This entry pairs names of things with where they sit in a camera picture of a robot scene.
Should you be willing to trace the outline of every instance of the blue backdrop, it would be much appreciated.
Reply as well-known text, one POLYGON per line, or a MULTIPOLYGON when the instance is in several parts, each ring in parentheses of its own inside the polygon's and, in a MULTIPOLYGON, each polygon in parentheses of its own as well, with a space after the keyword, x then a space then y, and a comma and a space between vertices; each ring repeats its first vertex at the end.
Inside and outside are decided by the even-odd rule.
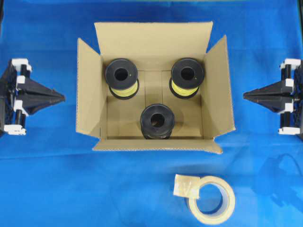
MULTIPOLYGON (((279 64, 302 50, 296 0, 6 0, 0 71, 28 58, 31 77, 66 102, 29 117, 27 136, 0 139, 0 226, 201 226, 172 195, 175 174, 232 186, 236 207, 222 226, 303 226, 303 142, 278 135, 279 116, 242 99, 280 80, 279 64), (229 48, 237 130, 216 139, 224 153, 91 151, 97 139, 75 132, 77 38, 98 51, 94 22, 210 20, 208 49, 224 34, 229 48)), ((204 193, 205 207, 218 202, 214 190, 204 193)))

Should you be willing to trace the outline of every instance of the tape roll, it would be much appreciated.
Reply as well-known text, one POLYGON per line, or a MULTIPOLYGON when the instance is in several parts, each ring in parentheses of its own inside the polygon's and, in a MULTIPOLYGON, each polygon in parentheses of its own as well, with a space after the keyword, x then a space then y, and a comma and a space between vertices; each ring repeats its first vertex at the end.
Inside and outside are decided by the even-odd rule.
POLYGON ((187 197, 187 205, 201 223, 207 225, 218 225, 225 222, 232 215, 235 208, 235 195, 230 185, 223 179, 215 176, 202 178, 193 176, 176 175, 174 195, 187 197), (220 190, 222 195, 221 207, 213 214, 204 214, 197 206, 199 191, 202 187, 212 184, 220 190))

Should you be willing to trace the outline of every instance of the white plastic part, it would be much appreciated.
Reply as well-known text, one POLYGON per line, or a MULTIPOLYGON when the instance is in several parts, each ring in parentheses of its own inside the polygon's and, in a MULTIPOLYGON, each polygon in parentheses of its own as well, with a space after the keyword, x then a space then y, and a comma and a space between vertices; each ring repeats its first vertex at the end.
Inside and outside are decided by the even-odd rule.
POLYGON ((23 101, 22 100, 16 100, 14 101, 14 111, 22 110, 22 113, 28 117, 28 113, 23 109, 23 101))
POLYGON ((297 135, 300 134, 300 128, 295 128, 295 127, 283 127, 279 129, 279 134, 282 135, 297 135))
POLYGON ((301 59, 286 58, 284 62, 281 63, 280 69, 284 69, 285 65, 291 65, 292 70, 295 70, 301 65, 301 59))
POLYGON ((294 91, 294 79, 285 79, 285 86, 286 87, 292 87, 293 91, 294 91))
POLYGON ((26 58, 14 58, 11 60, 12 65, 15 67, 17 72, 21 71, 21 65, 27 65, 27 70, 32 71, 32 66, 28 63, 26 58))
POLYGON ((25 76, 17 76, 17 84, 25 84, 25 76))
POLYGON ((294 111, 294 100, 291 103, 285 103, 284 110, 278 112, 278 114, 284 114, 285 112, 292 113, 294 111))
POLYGON ((27 133, 26 129, 22 128, 22 126, 19 124, 6 124, 4 125, 4 131, 9 135, 16 136, 24 136, 27 133))

